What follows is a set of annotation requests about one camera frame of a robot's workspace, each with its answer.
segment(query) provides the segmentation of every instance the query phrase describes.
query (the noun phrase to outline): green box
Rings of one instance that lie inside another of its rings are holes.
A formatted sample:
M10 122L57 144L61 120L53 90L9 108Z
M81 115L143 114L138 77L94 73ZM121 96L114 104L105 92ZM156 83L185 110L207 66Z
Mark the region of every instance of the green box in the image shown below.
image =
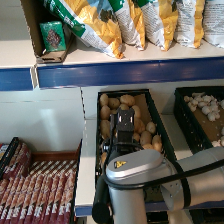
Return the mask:
M66 50L64 31L61 22L40 23L40 29L47 52Z

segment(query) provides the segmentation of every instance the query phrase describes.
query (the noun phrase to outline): chip bag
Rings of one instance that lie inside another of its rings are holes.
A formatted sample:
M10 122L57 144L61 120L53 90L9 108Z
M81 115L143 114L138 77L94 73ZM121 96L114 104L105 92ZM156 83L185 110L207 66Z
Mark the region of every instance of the chip bag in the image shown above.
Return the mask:
M135 0L109 0L117 17L122 40L135 45L138 50L145 48L145 25L143 14Z
M138 0L145 22L146 37L167 51L173 41L178 12L173 0Z
M87 46L98 48L111 57L123 57L120 28L107 0L40 1Z
M203 28L204 39L210 44L224 48L224 1L205 0Z
M178 20L174 39L183 46L198 48L204 36L202 13L205 0L177 0Z

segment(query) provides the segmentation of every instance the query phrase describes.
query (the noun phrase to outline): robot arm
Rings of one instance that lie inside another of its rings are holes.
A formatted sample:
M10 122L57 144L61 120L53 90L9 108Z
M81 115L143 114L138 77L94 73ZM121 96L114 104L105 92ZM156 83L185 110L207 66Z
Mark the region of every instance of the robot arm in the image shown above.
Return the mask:
M131 110L118 110L117 116L111 117L111 133L116 126L117 139L111 135L103 175L97 183L92 210L97 223L107 222L111 215L107 206L110 199L115 224L146 224L144 187L160 185L164 201L172 211L224 200L223 148L207 149L171 163L155 150L136 151L131 138L133 122ZM100 212L102 208L107 217Z

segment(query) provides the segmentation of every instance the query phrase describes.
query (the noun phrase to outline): blue shelf edge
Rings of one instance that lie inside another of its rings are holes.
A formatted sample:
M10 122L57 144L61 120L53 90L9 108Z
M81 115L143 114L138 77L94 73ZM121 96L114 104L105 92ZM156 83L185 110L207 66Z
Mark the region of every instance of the blue shelf edge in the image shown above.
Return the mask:
M188 207L186 209L210 209L210 208L224 208L224 201L205 202L198 205ZM162 212L168 211L164 201L160 202L147 202L145 203L146 212ZM77 217L91 216L92 206L75 206L75 214Z
M0 69L0 91L33 90L30 68Z
M40 88L86 87L224 78L224 57L38 67Z

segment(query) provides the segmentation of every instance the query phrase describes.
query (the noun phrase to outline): white wall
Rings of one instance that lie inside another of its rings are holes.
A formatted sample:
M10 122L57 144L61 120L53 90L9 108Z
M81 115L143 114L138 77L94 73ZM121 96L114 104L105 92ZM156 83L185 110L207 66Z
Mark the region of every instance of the white wall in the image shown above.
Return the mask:
M224 85L224 79L220 80L200 80L188 82L166 82L166 83L145 83L134 85L118 86L93 86L82 87L83 103L86 119L94 119L97 116L97 94L103 91L149 89L155 101L157 110L161 114L172 114L175 102L174 92L177 87L191 86L217 86Z
M0 142L17 136L33 150L74 150L83 128L80 88L0 92Z

